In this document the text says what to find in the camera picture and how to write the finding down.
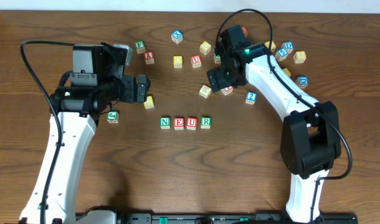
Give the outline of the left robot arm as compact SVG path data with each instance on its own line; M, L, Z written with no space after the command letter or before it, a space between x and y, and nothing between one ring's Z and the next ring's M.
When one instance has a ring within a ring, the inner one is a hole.
M97 87L67 87L65 82L72 74L63 74L50 97L55 108L51 110L49 141L19 223L75 223L80 174L100 113L113 100L144 103L150 88L146 75L110 77Z

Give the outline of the green R block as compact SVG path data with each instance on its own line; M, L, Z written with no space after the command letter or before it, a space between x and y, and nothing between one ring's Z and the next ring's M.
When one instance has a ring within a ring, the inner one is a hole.
M201 118L201 129L210 129L212 124L211 117L202 117Z

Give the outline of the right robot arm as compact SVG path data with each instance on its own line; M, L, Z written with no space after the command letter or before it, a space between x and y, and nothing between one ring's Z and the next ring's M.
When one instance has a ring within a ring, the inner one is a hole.
M213 91L249 83L263 94L283 122L280 153L291 172L285 210L291 221L315 223L322 185L341 155L338 110L305 93L280 68L264 44L218 43L221 66L207 72Z

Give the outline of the green N block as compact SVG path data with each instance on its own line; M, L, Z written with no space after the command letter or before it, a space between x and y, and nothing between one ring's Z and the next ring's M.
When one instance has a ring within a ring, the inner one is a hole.
M160 127L161 127L161 129L169 129L171 127L171 118L170 117L161 117L160 118Z

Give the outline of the red E block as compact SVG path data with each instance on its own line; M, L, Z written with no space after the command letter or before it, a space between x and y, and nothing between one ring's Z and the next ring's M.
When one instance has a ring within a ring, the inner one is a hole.
M175 130L184 129L184 118L174 118L174 129Z

